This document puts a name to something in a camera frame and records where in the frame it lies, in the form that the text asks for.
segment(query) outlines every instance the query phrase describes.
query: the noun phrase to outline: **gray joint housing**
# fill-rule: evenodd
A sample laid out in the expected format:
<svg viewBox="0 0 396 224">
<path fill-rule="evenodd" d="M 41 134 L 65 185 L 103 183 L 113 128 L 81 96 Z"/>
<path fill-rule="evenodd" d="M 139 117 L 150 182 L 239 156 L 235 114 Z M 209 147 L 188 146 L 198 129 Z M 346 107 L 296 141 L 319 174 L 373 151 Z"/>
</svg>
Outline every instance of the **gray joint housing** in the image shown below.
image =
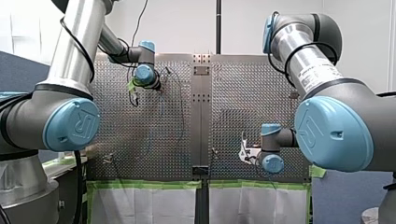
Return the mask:
<svg viewBox="0 0 396 224">
<path fill-rule="evenodd" d="M 46 149 L 42 134 L 47 120 L 56 108 L 76 97 L 58 91 L 35 91 L 32 99 L 12 107 L 7 118 L 8 137 L 20 148 Z M 1 134 L 0 148 L 0 154 L 21 151 L 7 144 Z"/>
<path fill-rule="evenodd" d="M 297 147 L 294 132 L 291 129 L 282 129 L 279 132 L 262 134 L 262 151 L 279 152 L 282 147 Z"/>
</svg>

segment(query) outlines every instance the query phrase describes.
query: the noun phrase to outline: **wire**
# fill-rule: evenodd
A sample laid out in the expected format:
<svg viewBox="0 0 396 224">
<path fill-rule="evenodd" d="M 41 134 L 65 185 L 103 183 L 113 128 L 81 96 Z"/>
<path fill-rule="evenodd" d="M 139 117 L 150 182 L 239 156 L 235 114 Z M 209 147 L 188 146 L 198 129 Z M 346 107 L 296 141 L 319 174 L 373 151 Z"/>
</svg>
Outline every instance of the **wire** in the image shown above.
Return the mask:
<svg viewBox="0 0 396 224">
<path fill-rule="evenodd" d="M 168 75 L 171 74 L 175 74 L 177 76 L 177 81 L 178 81 L 178 87 L 179 87 L 179 95 L 180 95 L 180 112 L 181 112 L 181 122 L 182 122 L 182 129 L 181 129 L 181 135 L 180 137 L 177 139 L 177 143 L 176 143 L 176 147 L 178 147 L 178 144 L 180 143 L 181 139 L 184 137 L 184 131 L 185 131 L 185 121 L 184 121 L 184 110 L 183 110 L 183 95 L 182 95 L 182 89 L 181 89 L 181 79 L 180 76 L 178 75 L 178 73 L 169 67 L 165 67 Z"/>
<path fill-rule="evenodd" d="M 382 92 L 377 94 L 379 97 L 396 96 L 396 91 Z"/>
<path fill-rule="evenodd" d="M 93 61 L 90 57 L 90 55 L 88 54 L 87 50 L 85 50 L 84 46 L 81 44 L 81 42 L 79 42 L 79 40 L 73 35 L 73 33 L 69 30 L 69 28 L 67 28 L 66 24 L 64 23 L 64 17 L 61 18 L 60 20 L 62 27 L 66 30 L 66 32 L 74 39 L 74 41 L 78 44 L 79 49 L 82 53 L 82 55 L 84 56 L 85 60 L 87 60 L 88 66 L 91 69 L 91 79 L 90 79 L 90 83 L 93 82 L 93 80 L 95 79 L 95 68 L 93 66 Z"/>
<path fill-rule="evenodd" d="M 279 12 L 277 12 L 277 11 L 275 11 L 275 12 L 272 14 L 272 18 L 271 18 L 271 27 L 272 27 L 272 28 L 274 28 L 275 16 L 277 16 L 277 15 L 279 15 Z M 289 67 L 291 58 L 292 58 L 292 57 L 294 56 L 294 54 L 296 54 L 298 51 L 300 51 L 300 50 L 302 50 L 302 49 L 305 49 L 305 48 L 307 48 L 307 47 L 309 47 L 309 46 L 312 46 L 312 45 L 324 46 L 324 47 L 328 48 L 328 49 L 333 53 L 333 55 L 334 55 L 334 61 L 333 61 L 332 63 L 333 63 L 334 65 L 337 65 L 337 63 L 338 63 L 338 54 L 337 54 L 337 51 L 336 51 L 331 45 L 329 45 L 329 44 L 327 44 L 327 43 L 323 43 L 323 42 L 312 42 L 312 43 L 308 43 L 308 44 L 301 45 L 301 46 L 299 46 L 298 48 L 296 48 L 296 49 L 289 55 L 288 59 L 285 61 L 285 67 L 284 67 L 284 70 L 282 71 L 282 70 L 280 70 L 278 67 L 276 67 L 276 66 L 274 65 L 274 63 L 273 63 L 273 61 L 272 61 L 272 58 L 271 58 L 271 54 L 272 54 L 272 52 L 271 52 L 271 46 L 272 46 L 272 41 L 273 41 L 273 32 L 274 32 L 274 29 L 271 29 L 271 34 L 269 35 L 269 36 L 270 36 L 270 43 L 269 43 L 270 46 L 269 46 L 269 50 L 268 50 L 268 54 L 267 54 L 267 56 L 268 56 L 268 62 L 271 64 L 271 66 L 272 66 L 278 73 L 285 75 L 285 79 L 288 81 L 288 83 L 289 83 L 294 89 L 295 89 L 296 87 L 295 87 L 294 83 L 291 81 L 291 79 L 290 79 L 290 74 L 288 74 L 287 71 L 288 71 L 288 67 Z"/>
<path fill-rule="evenodd" d="M 132 44 L 131 47 L 134 46 L 134 38 L 136 37 L 137 32 L 139 31 L 139 27 L 140 27 L 140 20 L 142 19 L 143 14 L 146 11 L 146 7 L 148 5 L 149 0 L 146 0 L 145 5 L 143 6 L 142 11 L 140 12 L 139 18 L 137 19 L 137 25 L 136 25 L 136 29 L 134 30 L 134 36 L 132 37 Z M 132 70 L 132 76 L 134 75 L 134 70 L 135 70 L 135 66 L 132 67 L 132 62 L 131 62 L 131 66 L 128 66 L 128 71 L 126 72 L 126 76 L 127 76 L 127 83 L 129 83 L 129 73 L 131 71 L 131 68 L 133 68 Z M 131 98 L 132 94 L 130 91 L 128 91 L 128 97 L 129 97 L 129 102 L 131 103 L 131 105 L 133 105 L 134 107 L 138 107 L 139 106 L 139 102 L 138 102 L 138 98 L 136 98 L 136 103 L 134 104 Z"/>
<path fill-rule="evenodd" d="M 77 166 L 77 204 L 76 211 L 73 219 L 73 224 L 79 223 L 79 218 L 81 216 L 81 207 L 82 207 L 82 189 L 83 189 L 83 173 L 82 173 L 82 163 L 81 163 L 81 154 L 79 151 L 74 151 L 76 157 L 76 166 Z"/>
<path fill-rule="evenodd" d="M 129 48 L 130 48 L 130 47 L 129 47 L 128 43 L 127 43 L 125 40 L 121 39 L 121 38 L 118 38 L 118 40 L 119 40 L 120 42 L 122 42 L 122 43 L 126 46 L 126 48 L 122 49 L 122 52 L 121 52 L 120 54 L 110 54 L 110 53 L 106 52 L 100 45 L 98 45 L 98 48 L 99 48 L 99 50 L 101 50 L 103 53 L 105 53 L 106 55 L 108 55 L 108 57 L 110 57 L 110 58 L 111 58 L 114 62 L 116 62 L 117 64 L 121 65 L 122 67 L 131 68 L 131 67 L 132 67 L 131 65 L 125 65 L 124 63 L 120 62 L 118 59 L 115 58 L 115 57 L 122 57 L 122 56 L 125 56 L 125 55 L 126 55 L 126 57 L 127 57 L 127 59 L 128 59 L 128 63 L 131 62 L 131 59 L 129 58 Z"/>
<path fill-rule="evenodd" d="M 149 2 L 149 0 L 146 0 L 146 3 L 145 3 L 145 5 L 143 6 L 143 9 L 142 9 L 142 11 L 140 12 L 139 18 L 137 19 L 136 30 L 134 30 L 134 36 L 133 36 L 133 38 L 132 38 L 132 44 L 131 44 L 132 47 L 134 46 L 134 38 L 136 37 L 137 31 L 139 30 L 140 20 L 142 19 L 142 16 L 143 16 L 143 14 L 144 14 L 145 11 L 146 11 L 146 7 L 147 7 L 147 5 L 148 5 L 148 2 Z"/>
<path fill-rule="evenodd" d="M 6 211 L 3 209 L 3 206 L 0 204 L 0 216 L 3 219 L 3 222 L 5 224 L 11 224 L 11 221 L 9 220 L 9 217 L 6 213 Z"/>
</svg>

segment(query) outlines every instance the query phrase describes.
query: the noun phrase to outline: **pegboard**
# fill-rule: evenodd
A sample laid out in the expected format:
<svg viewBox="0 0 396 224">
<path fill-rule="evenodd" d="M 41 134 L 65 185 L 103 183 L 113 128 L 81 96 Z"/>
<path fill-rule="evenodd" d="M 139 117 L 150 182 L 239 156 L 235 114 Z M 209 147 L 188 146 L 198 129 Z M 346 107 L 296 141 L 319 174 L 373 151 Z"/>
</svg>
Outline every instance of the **pegboard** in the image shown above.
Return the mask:
<svg viewBox="0 0 396 224">
<path fill-rule="evenodd" d="M 280 123 L 291 128 L 299 103 L 283 75 L 265 56 L 215 55 L 212 65 L 212 120 L 209 160 L 212 179 L 261 179 L 253 165 L 239 160 L 241 133 L 247 146 L 260 144 L 261 125 Z M 271 180 L 309 182 L 309 162 L 298 148 L 282 148 L 285 170 Z M 259 169 L 261 176 L 268 174 Z"/>
<path fill-rule="evenodd" d="M 87 150 L 90 180 L 191 180 L 191 63 L 191 55 L 157 56 L 162 90 L 139 89 L 139 106 L 134 107 L 128 68 L 97 55 L 92 95 L 101 124 Z"/>
<path fill-rule="evenodd" d="M 211 179 L 260 179 L 239 160 L 241 132 L 251 147 L 260 143 L 264 122 L 292 127 L 299 103 L 290 97 L 293 89 L 264 56 L 206 55 L 205 64 L 197 57 L 157 55 L 163 90 L 138 90 L 140 106 L 133 107 L 128 69 L 97 56 L 92 94 L 102 119 L 87 152 L 90 180 L 192 180 L 197 164 L 209 164 Z M 203 66 L 209 72 L 198 76 Z M 281 156 L 285 171 L 272 180 L 309 182 L 309 163 L 298 148 L 283 148 Z"/>
</svg>

